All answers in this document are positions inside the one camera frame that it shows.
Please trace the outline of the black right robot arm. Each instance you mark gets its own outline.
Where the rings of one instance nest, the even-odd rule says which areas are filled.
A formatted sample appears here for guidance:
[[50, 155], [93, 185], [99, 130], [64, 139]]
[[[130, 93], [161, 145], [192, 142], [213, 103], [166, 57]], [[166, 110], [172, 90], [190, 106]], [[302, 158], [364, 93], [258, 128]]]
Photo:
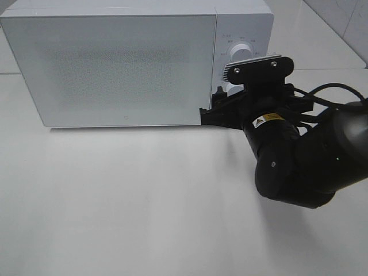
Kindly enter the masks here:
[[268, 199], [318, 208], [367, 178], [367, 98], [329, 102], [291, 84], [222, 90], [201, 123], [244, 132], [256, 158], [255, 186]]

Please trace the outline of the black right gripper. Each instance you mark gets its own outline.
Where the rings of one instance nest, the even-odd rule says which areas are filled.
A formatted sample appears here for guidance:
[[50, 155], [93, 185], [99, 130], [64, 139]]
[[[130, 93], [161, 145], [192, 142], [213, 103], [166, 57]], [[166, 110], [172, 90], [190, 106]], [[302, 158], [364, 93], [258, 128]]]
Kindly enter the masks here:
[[201, 125], [241, 129], [243, 120], [286, 109], [297, 114], [313, 110], [310, 99], [295, 95], [291, 84], [267, 83], [229, 95], [219, 86], [211, 96], [211, 109], [200, 108]]

